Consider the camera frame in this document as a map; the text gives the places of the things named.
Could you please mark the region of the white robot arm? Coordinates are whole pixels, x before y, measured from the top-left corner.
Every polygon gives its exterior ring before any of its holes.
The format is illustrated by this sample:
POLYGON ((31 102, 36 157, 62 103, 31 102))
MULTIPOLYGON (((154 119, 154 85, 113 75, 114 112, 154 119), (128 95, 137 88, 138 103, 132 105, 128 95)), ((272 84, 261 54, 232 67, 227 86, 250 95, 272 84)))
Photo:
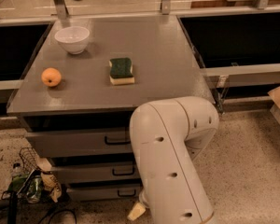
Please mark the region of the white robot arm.
POLYGON ((150 102, 133 112, 130 138, 144 187, 140 201, 154 224, 217 224, 192 160, 218 123, 213 104, 200 97, 150 102))

